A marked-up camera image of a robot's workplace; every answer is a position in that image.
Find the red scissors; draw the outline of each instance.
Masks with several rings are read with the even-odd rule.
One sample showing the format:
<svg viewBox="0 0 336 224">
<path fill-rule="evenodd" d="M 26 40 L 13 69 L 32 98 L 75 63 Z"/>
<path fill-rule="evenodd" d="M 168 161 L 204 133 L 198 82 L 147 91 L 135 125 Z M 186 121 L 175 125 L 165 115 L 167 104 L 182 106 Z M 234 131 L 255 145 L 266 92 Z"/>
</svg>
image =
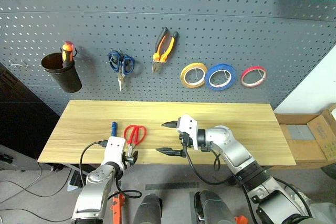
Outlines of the red scissors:
<svg viewBox="0 0 336 224">
<path fill-rule="evenodd" d="M 128 144 L 128 153 L 127 153 L 128 157 L 132 157 L 132 151 L 133 151 L 133 145 L 132 144 L 134 144 L 134 146 L 140 144 L 143 141 L 143 139 L 145 138 L 146 134 L 147 134 L 147 129 L 146 129 L 145 126 L 142 126 L 142 125 L 129 125 L 124 130 L 124 139 L 126 139 L 127 131 L 130 128 L 133 128 L 133 130 L 131 132 L 130 138 L 126 141 L 126 143 Z M 139 129 L 143 129 L 143 136 L 142 136 L 142 138 L 140 140 L 139 140 Z"/>
</svg>

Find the blue scissors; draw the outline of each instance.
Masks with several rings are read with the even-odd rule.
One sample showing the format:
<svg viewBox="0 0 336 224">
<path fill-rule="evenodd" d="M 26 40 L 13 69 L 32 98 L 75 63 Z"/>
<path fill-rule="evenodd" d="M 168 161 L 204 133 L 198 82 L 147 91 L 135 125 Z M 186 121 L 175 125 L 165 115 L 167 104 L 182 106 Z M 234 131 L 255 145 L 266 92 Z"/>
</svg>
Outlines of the blue scissors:
<svg viewBox="0 0 336 224">
<path fill-rule="evenodd" d="M 133 72 L 135 61 L 131 56 L 123 54 L 121 50 L 119 52 L 111 50 L 108 58 L 111 68 L 118 73 L 119 90 L 121 91 L 124 77 Z"/>
</svg>

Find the red tape roll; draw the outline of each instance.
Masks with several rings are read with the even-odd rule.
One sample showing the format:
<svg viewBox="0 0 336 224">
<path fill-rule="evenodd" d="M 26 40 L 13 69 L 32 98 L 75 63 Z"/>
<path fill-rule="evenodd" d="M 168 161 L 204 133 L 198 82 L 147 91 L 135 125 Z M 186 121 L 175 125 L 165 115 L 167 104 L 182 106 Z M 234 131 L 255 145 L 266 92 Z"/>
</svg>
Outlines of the red tape roll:
<svg viewBox="0 0 336 224">
<path fill-rule="evenodd" d="M 252 72 L 254 70 L 259 70 L 259 72 L 260 71 L 263 72 L 263 76 L 261 77 L 261 79 L 258 80 L 258 81 L 256 81 L 256 82 L 254 82 L 254 83 L 245 83 L 244 82 L 245 75 L 247 75 L 248 73 L 250 73 L 250 72 Z M 267 71 L 262 66 L 253 66 L 253 67 L 250 67 L 250 68 L 246 69 L 241 75 L 242 76 L 240 76 L 240 81 L 241 81 L 242 85 L 244 85 L 244 86 L 246 86 L 248 88 L 253 88 L 253 87 L 256 87 L 256 86 L 262 84 L 266 80 Z"/>
</svg>

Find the tape roll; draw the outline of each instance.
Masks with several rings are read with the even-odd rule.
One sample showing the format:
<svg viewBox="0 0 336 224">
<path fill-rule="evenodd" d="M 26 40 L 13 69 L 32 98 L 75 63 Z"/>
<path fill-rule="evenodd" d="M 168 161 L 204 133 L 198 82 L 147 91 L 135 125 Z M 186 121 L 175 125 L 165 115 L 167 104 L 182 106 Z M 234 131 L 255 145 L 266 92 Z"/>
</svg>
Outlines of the tape roll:
<svg viewBox="0 0 336 224">
<path fill-rule="evenodd" d="M 228 76 L 227 81 L 222 84 L 213 84 L 212 76 L 217 72 L 224 72 Z M 236 70 L 228 64 L 218 64 L 211 67 L 205 75 L 205 85 L 211 90 L 224 90 L 229 88 L 236 80 Z"/>
<path fill-rule="evenodd" d="M 188 72 L 192 71 L 192 70 L 197 70 L 200 69 L 203 72 L 203 76 L 199 81 L 196 82 L 188 82 L 186 81 L 185 77 L 187 75 Z M 193 89 L 193 88 L 197 88 L 199 86 L 202 86 L 204 84 L 204 79 L 205 79 L 205 74 L 208 71 L 208 69 L 206 68 L 206 66 L 203 63 L 191 63 L 188 66 L 186 66 L 184 69 L 182 69 L 181 71 L 181 82 L 183 85 L 185 85 L 187 88 Z"/>
<path fill-rule="evenodd" d="M 258 80 L 258 81 L 256 81 L 256 82 L 254 82 L 254 83 L 246 83 L 246 82 L 244 82 L 244 77 L 248 73 L 250 73 L 250 72 L 252 72 L 254 70 L 259 70 L 259 71 L 263 72 L 263 74 L 261 76 L 261 79 Z M 246 86 L 248 88 L 253 88 L 253 87 L 256 87 L 256 86 L 262 84 L 266 80 L 266 77 L 267 77 L 267 71 L 266 71 L 265 68 L 263 68 L 262 66 L 252 66 L 252 67 L 244 70 L 244 72 L 240 76 L 240 81 L 241 81 L 242 85 L 244 85 L 244 86 Z"/>
</svg>

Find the red scissors handle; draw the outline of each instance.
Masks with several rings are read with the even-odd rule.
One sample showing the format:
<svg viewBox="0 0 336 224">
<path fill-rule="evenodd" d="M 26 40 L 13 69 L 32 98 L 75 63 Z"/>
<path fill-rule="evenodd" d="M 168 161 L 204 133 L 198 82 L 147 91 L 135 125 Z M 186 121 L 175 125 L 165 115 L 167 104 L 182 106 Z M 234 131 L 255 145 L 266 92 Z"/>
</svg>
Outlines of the red scissors handle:
<svg viewBox="0 0 336 224">
<path fill-rule="evenodd" d="M 131 132 L 131 135 L 130 135 L 130 138 L 126 141 L 127 144 L 131 144 L 132 141 L 133 141 L 133 137 L 134 137 L 134 134 L 135 134 L 135 138 L 134 138 L 134 144 L 135 145 L 138 145 L 140 144 L 143 139 L 145 138 L 146 134 L 147 134 L 147 129 L 145 126 L 142 126 L 142 125 L 129 125 L 126 127 L 126 129 L 124 130 L 124 138 L 126 139 L 126 133 L 127 133 L 127 130 L 130 129 L 130 128 L 133 128 L 132 132 Z M 139 129 L 143 129 L 143 136 L 142 138 L 139 140 Z"/>
</svg>

